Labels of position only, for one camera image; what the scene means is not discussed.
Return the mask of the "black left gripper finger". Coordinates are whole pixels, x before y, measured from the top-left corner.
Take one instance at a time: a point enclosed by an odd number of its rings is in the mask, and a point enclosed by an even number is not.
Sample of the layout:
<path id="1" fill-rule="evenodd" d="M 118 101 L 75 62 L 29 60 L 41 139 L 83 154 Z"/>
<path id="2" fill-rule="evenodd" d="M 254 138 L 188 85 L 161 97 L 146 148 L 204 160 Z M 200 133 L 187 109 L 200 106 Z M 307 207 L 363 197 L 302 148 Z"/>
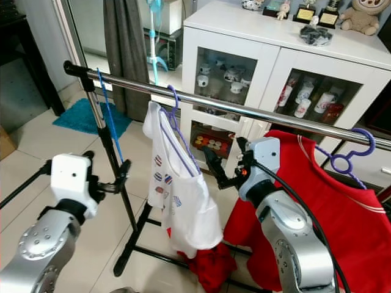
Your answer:
<path id="1" fill-rule="evenodd" d="M 115 192 L 122 192 L 125 190 L 125 183 L 128 180 L 128 171 L 132 166 L 131 160 L 125 160 L 115 174 Z"/>

